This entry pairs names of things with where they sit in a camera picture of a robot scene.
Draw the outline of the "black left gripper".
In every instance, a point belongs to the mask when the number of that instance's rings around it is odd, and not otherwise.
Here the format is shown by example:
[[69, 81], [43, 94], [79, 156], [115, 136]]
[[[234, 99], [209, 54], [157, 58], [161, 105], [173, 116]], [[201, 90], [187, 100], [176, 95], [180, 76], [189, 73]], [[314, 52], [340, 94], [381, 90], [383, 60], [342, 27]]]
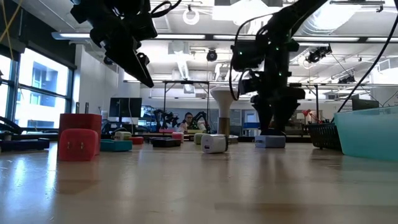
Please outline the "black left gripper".
[[147, 69], [150, 62], [148, 56], [133, 50], [116, 50], [127, 47], [136, 50], [141, 46], [140, 41], [154, 37], [157, 37], [157, 31], [149, 13], [127, 15], [123, 19], [107, 14], [95, 20], [90, 31], [91, 40], [98, 47], [108, 50], [108, 58], [149, 88], [154, 86], [154, 82]]

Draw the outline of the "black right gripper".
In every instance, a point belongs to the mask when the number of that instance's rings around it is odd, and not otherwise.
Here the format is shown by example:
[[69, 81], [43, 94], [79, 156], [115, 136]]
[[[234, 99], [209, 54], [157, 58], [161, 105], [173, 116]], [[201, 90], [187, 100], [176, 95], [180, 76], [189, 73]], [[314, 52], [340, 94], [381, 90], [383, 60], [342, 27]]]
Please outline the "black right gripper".
[[254, 106], [258, 113], [260, 130], [266, 133], [271, 121], [271, 108], [274, 106], [274, 129], [278, 134], [285, 133], [285, 126], [298, 108], [298, 100], [305, 98], [305, 91], [296, 87], [264, 88], [257, 91], [252, 96], [250, 102], [257, 104]]

